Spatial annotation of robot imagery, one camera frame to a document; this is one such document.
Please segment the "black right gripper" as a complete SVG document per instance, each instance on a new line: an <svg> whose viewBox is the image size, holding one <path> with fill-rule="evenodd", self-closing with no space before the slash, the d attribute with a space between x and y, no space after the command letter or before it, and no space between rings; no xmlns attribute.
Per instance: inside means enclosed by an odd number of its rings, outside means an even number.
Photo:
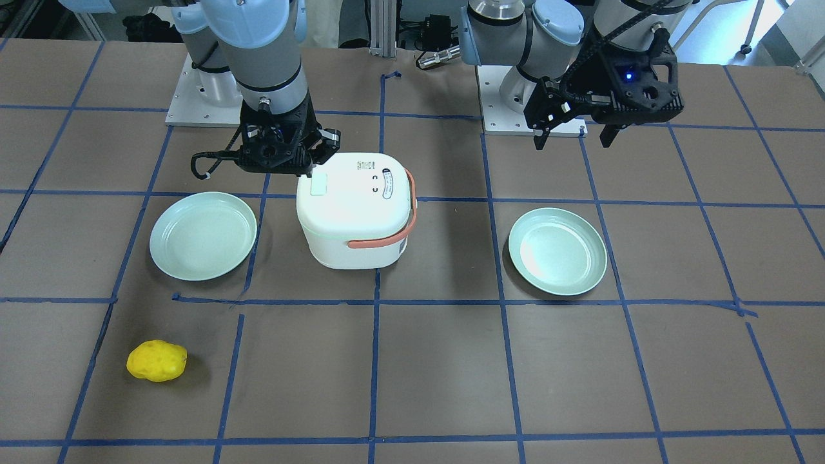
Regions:
<svg viewBox="0 0 825 464"><path fill-rule="evenodd" d="M236 165L253 173L311 176L341 148L341 132L318 123L311 103L274 114L261 105L242 103Z"/></svg>

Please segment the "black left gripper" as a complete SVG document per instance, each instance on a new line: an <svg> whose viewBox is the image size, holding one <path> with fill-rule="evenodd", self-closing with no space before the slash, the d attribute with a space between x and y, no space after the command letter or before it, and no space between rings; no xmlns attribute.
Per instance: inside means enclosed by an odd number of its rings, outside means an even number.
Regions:
<svg viewBox="0 0 825 464"><path fill-rule="evenodd" d="M684 102L670 38L668 30L658 30L652 44L640 51L605 44L574 70L566 95L559 83L542 77L524 109L536 150L544 150L549 128L578 115L604 124L600 142L607 149L623 126L667 122L681 114Z"/></svg>

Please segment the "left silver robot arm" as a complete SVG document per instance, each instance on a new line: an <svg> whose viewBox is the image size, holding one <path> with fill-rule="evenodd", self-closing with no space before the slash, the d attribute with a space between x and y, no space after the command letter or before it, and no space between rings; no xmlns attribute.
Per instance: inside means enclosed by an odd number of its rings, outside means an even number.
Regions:
<svg viewBox="0 0 825 464"><path fill-rule="evenodd" d="M503 96L542 150L551 131L588 115L609 147L632 124L684 110L671 33L688 1L597 1L592 18L568 1L469 1L463 62L507 66Z"/></svg>

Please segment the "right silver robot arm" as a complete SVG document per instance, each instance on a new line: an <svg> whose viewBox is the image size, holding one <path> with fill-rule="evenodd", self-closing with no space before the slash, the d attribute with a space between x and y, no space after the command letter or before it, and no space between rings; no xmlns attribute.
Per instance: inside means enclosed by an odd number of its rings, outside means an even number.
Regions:
<svg viewBox="0 0 825 464"><path fill-rule="evenodd" d="M164 1L188 48L206 102L240 105L232 141L191 157L189 169L208 179L224 161L251 173L311 176L341 147L339 130L313 111L302 65L303 1ZM235 141L241 142L238 148Z"/></svg>

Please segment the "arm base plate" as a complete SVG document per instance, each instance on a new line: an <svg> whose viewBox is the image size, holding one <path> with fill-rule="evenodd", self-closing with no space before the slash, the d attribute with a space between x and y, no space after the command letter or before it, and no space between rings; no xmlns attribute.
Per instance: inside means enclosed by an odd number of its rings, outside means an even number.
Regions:
<svg viewBox="0 0 825 464"><path fill-rule="evenodd" d="M251 97L251 106L271 105L273 92L257 92L238 83L232 71L212 73L193 67L186 56L173 99L169 104L168 126L236 128L240 124L242 103Z"/></svg>
<svg viewBox="0 0 825 464"><path fill-rule="evenodd" d="M536 135L523 114L536 83L513 66L478 66L476 74L484 130L493 135Z"/></svg>

